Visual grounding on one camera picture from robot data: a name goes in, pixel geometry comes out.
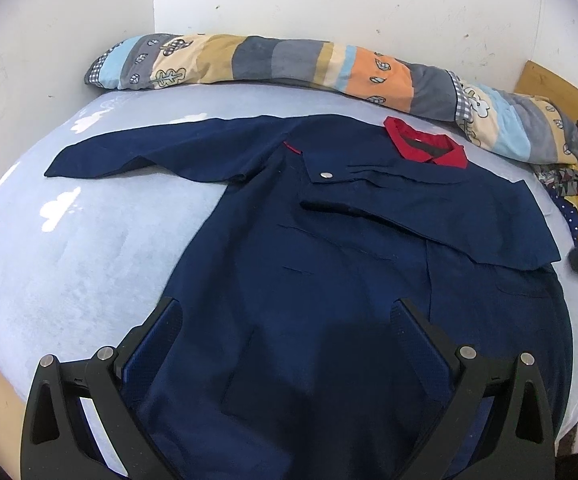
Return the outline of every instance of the screw head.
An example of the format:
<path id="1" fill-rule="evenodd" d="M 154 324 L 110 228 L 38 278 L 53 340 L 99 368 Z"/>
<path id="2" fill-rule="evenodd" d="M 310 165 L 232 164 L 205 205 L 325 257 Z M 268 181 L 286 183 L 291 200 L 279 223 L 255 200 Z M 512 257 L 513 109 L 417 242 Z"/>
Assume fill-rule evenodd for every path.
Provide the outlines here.
<path id="1" fill-rule="evenodd" d="M 476 350 L 470 346 L 463 346 L 460 349 L 460 355 L 465 359 L 474 359 L 477 355 Z"/>
<path id="2" fill-rule="evenodd" d="M 40 359 L 40 366 L 42 368 L 47 368 L 52 363 L 53 363 L 53 356 L 51 354 L 47 354 Z"/>
<path id="3" fill-rule="evenodd" d="M 98 350 L 98 353 L 96 355 L 98 356 L 98 359 L 100 359 L 101 361 L 106 361 L 113 354 L 114 349 L 111 348 L 111 346 L 103 346 L 101 349 Z"/>
<path id="4" fill-rule="evenodd" d="M 531 366 L 536 362 L 534 356 L 528 352 L 522 352 L 522 354 L 520 355 L 520 360 L 524 362 L 527 366 Z"/>

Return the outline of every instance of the pillow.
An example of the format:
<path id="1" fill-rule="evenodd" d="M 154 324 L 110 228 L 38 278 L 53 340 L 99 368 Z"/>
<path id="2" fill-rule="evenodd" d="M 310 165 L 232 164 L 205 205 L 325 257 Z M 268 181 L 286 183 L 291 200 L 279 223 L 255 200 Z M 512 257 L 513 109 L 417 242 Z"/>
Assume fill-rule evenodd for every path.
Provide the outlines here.
<path id="1" fill-rule="evenodd" d="M 532 164 L 576 164 L 573 123 L 545 98 L 461 81 L 435 66 L 359 46 L 230 34 L 149 34 L 112 46 L 86 72 L 107 89 L 260 81 L 325 89 L 425 119 L 457 123 L 498 155 Z"/>

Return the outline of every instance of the red trim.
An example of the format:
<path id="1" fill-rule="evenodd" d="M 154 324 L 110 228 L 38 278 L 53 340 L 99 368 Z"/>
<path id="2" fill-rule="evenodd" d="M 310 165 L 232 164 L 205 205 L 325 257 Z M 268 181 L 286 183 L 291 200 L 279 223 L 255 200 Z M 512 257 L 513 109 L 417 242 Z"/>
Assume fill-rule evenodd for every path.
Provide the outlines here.
<path id="1" fill-rule="evenodd" d="M 384 120 L 384 127 L 387 129 L 387 133 L 396 146 L 396 149 L 400 152 L 400 155 L 407 160 L 433 162 L 440 166 L 453 166 L 455 168 L 462 168 L 463 170 L 467 167 L 468 160 L 464 154 L 464 148 L 449 136 L 419 132 L 418 130 L 414 130 L 405 121 L 397 119 L 396 117 L 387 117 Z M 416 139 L 430 146 L 449 151 L 444 155 L 434 157 L 424 150 L 419 150 L 409 145 L 404 137 Z"/>
<path id="2" fill-rule="evenodd" d="M 294 148 L 293 146 L 291 146 L 286 140 L 283 142 L 283 144 L 289 148 L 290 150 L 292 150 L 294 153 L 297 153 L 298 155 L 302 155 L 303 152 L 301 152 L 298 148 Z"/>

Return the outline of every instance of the navy blue shirt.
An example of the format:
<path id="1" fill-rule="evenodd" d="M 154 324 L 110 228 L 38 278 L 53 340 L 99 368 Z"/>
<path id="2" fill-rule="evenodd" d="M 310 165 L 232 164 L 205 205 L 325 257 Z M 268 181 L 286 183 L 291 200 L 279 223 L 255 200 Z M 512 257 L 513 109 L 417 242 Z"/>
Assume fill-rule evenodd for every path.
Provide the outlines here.
<path id="1" fill-rule="evenodd" d="M 113 132 L 69 146 L 46 176 L 154 164 L 229 183 L 164 290 L 182 330 L 136 407 L 184 478 L 391 478 L 451 396 L 443 364 L 403 348 L 419 335 L 390 324 L 399 298 L 456 344 L 531 352 L 559 427 L 572 332 L 524 182 L 406 160 L 382 126 L 341 116 Z"/>

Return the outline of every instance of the red collar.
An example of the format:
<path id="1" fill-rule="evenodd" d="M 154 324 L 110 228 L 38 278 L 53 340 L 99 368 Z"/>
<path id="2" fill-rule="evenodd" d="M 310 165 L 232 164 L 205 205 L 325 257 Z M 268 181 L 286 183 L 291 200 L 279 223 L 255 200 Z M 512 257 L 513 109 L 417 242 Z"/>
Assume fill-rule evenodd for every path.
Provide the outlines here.
<path id="1" fill-rule="evenodd" d="M 407 160 L 433 162 L 440 166 L 454 166 L 463 170 L 467 167 L 468 160 L 464 148 L 451 137 L 419 132 L 395 117 L 387 117 L 384 120 L 384 127 L 400 155 Z"/>

